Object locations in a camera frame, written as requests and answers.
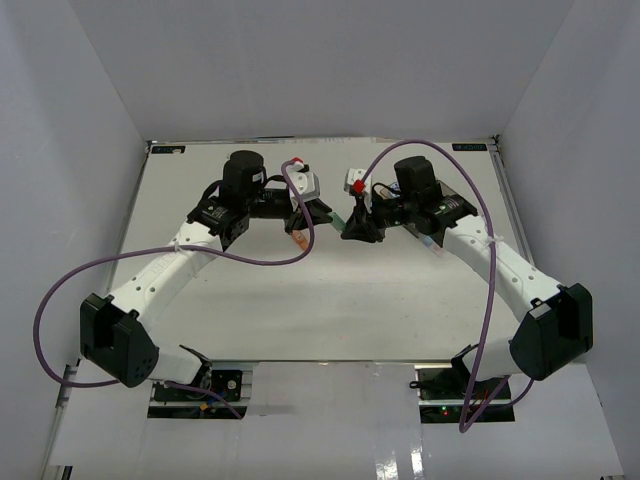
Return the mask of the green correction tape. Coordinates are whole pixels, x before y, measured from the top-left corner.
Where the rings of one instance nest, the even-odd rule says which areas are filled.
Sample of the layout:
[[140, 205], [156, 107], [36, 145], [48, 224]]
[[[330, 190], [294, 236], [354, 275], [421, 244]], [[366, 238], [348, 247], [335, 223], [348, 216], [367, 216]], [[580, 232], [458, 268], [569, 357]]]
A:
[[346, 223], [339, 214], [337, 212], [331, 212], [329, 216], [331, 217], [332, 227], [338, 232], [343, 232], [346, 227]]

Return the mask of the orange correction tape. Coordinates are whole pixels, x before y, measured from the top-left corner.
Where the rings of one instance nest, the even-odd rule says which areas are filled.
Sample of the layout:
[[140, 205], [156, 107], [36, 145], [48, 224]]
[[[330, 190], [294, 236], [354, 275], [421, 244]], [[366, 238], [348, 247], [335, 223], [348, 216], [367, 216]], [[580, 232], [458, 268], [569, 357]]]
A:
[[303, 232], [294, 230], [291, 232], [291, 238], [301, 250], [307, 250], [309, 248], [309, 240]]

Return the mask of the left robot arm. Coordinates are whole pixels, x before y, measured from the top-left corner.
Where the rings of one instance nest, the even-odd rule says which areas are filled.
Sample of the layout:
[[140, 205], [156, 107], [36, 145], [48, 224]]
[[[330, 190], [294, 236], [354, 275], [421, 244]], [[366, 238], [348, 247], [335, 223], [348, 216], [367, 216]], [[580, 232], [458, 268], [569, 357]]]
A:
[[176, 295], [226, 254], [251, 219], [279, 219], [287, 233], [330, 222], [318, 177], [307, 164], [294, 158], [275, 178], [281, 188], [268, 188], [260, 154], [231, 153], [222, 178], [205, 189], [166, 249], [106, 296], [83, 301], [82, 356], [128, 388], [146, 380], [174, 382], [188, 398], [205, 396], [212, 378], [207, 358], [186, 346], [159, 346], [151, 333]]

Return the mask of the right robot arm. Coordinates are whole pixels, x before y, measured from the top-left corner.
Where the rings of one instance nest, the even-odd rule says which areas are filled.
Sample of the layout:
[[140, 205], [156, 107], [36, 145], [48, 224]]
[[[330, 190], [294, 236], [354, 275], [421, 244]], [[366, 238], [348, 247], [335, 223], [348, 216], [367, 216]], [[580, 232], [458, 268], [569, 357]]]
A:
[[519, 323], [513, 335], [452, 358], [459, 396], [475, 398], [488, 380], [519, 373], [542, 381], [592, 348], [593, 299], [583, 285], [561, 284], [490, 236], [477, 209], [438, 180], [425, 157], [400, 160], [394, 170], [397, 186], [388, 198], [373, 190], [364, 170], [348, 170], [344, 189], [356, 204], [342, 239], [376, 243], [386, 229], [410, 225], [493, 284]]

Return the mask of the amber transparent tray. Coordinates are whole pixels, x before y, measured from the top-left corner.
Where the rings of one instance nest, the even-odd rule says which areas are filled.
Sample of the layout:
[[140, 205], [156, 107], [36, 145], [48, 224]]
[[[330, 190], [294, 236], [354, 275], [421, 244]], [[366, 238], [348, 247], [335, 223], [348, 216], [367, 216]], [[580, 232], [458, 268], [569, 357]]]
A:
[[372, 186], [372, 206], [376, 209], [395, 208], [401, 204], [401, 191], [392, 186], [376, 182]]

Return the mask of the right black corner label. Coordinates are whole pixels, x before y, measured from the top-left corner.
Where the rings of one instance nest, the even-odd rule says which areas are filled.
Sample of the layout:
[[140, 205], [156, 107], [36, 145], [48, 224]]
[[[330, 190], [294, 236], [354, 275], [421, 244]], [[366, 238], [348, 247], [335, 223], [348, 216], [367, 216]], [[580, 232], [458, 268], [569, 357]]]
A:
[[488, 147], [485, 143], [453, 143], [452, 149], [454, 151], [477, 152], [487, 151]]

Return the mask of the black corner label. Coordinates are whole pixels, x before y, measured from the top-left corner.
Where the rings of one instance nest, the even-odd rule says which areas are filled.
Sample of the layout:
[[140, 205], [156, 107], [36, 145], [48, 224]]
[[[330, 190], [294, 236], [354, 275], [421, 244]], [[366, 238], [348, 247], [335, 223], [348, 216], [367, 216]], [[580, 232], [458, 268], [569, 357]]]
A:
[[477, 152], [487, 151], [488, 147], [485, 143], [453, 143], [452, 149], [454, 151]]
[[186, 150], [184, 145], [153, 145], [150, 153], [154, 155], [159, 154], [183, 154]]

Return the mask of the left black corner label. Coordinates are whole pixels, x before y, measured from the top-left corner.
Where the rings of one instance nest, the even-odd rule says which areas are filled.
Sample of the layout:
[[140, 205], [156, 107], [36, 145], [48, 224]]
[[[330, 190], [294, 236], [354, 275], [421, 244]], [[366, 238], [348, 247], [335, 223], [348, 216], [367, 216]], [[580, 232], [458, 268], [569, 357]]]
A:
[[150, 153], [154, 155], [159, 154], [183, 154], [186, 150], [184, 145], [153, 145]]

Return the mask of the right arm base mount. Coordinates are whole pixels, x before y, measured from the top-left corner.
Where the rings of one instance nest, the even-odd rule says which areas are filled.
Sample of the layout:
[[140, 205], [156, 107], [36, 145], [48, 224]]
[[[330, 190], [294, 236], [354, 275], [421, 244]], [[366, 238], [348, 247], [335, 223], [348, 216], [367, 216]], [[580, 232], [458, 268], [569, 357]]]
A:
[[[452, 367], [419, 368], [409, 383], [419, 398], [423, 425], [458, 424], [462, 414], [466, 385]], [[504, 386], [476, 420], [477, 423], [510, 423], [515, 421], [511, 390]]]

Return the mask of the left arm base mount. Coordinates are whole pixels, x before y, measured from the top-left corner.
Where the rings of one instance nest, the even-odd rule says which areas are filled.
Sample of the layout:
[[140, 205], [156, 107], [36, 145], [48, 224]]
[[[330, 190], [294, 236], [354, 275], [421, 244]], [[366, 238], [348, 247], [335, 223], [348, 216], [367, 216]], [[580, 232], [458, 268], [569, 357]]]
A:
[[187, 388], [154, 383], [147, 416], [180, 420], [243, 419], [251, 386], [245, 374], [238, 369], [209, 369]]

